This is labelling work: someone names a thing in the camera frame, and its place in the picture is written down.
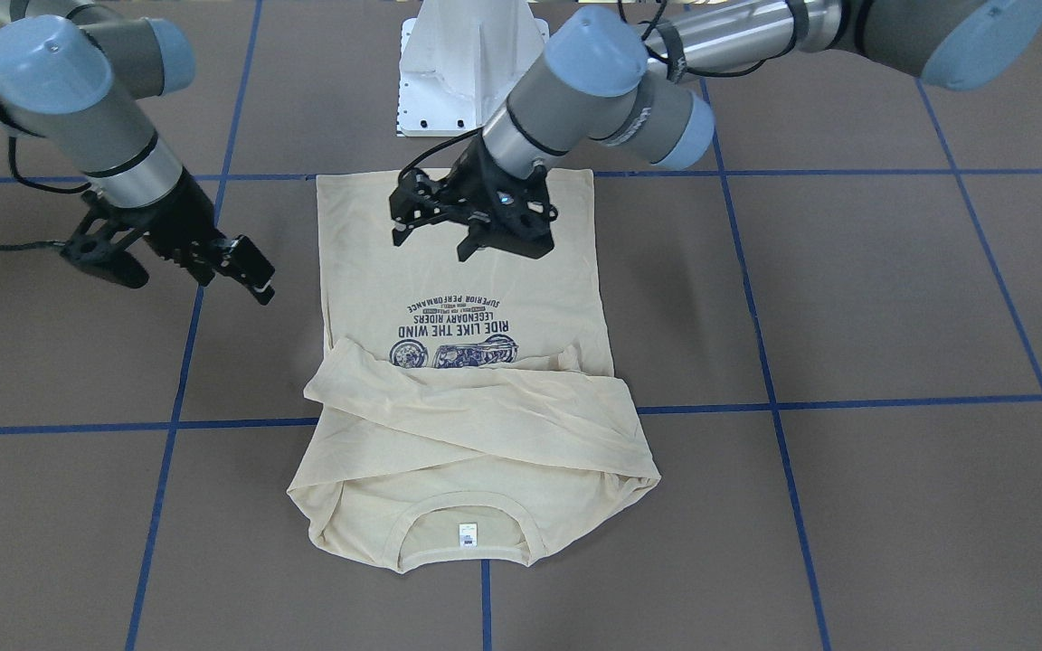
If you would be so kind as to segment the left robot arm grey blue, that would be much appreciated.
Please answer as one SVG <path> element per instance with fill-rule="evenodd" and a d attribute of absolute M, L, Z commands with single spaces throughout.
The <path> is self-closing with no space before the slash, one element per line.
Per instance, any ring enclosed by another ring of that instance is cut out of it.
<path fill-rule="evenodd" d="M 795 51 L 848 51 L 926 85 L 975 90 L 1024 52 L 1042 1 L 728 1 L 629 24 L 586 5 L 538 40 L 467 148 L 435 180 L 413 159 L 390 193 L 393 246 L 422 227 L 466 227 L 458 260 L 481 249 L 539 259 L 559 210 L 547 175 L 592 141 L 683 170 L 710 147 L 715 117 L 689 79 L 736 78 Z"/>

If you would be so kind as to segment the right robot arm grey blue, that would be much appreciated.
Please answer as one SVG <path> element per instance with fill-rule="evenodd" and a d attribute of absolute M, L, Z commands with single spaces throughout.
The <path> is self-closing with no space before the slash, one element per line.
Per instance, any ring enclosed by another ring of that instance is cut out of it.
<path fill-rule="evenodd" d="M 91 1 L 0 1 L 0 125 L 14 180 L 24 180 L 23 136 L 51 141 L 84 176 L 71 192 L 86 215 L 50 247 L 86 275 L 141 287 L 148 274 L 129 248 L 142 240 L 199 285 L 225 276 L 268 304 L 273 265 L 249 237 L 218 230 L 210 198 L 139 106 L 194 81 L 185 33 Z"/>

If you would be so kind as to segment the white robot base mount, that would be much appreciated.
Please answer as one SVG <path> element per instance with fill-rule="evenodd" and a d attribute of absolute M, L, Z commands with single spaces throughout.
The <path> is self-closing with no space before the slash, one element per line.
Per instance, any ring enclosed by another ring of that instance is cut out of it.
<path fill-rule="evenodd" d="M 423 1 L 400 33 L 397 135 L 452 137 L 488 122 L 551 30 L 526 1 Z"/>

